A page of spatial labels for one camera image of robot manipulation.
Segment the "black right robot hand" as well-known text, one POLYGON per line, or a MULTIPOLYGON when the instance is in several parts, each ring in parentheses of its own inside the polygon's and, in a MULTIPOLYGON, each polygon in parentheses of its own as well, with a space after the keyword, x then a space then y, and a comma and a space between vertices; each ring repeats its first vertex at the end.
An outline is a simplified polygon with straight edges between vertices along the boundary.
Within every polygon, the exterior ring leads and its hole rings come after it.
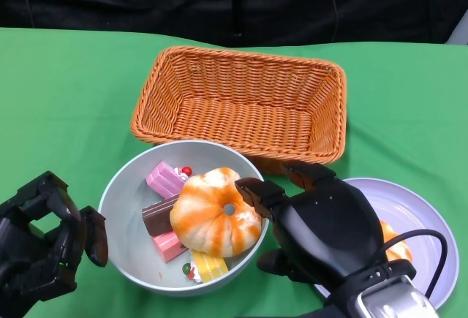
POLYGON ((387 262, 380 221, 363 193, 322 164, 288 162, 295 196, 272 181, 242 178, 244 202, 273 225, 279 248, 263 253, 257 267, 332 292, 354 273, 387 262))

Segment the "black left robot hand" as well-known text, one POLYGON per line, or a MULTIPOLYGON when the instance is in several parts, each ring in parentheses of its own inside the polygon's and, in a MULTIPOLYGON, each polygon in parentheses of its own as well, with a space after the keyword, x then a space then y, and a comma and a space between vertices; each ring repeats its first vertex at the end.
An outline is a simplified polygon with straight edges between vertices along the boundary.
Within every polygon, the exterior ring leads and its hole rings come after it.
POLYGON ((78 209, 67 189, 46 171, 1 204, 2 317, 24 317, 37 302, 74 292, 83 255, 106 266, 105 217, 78 209))

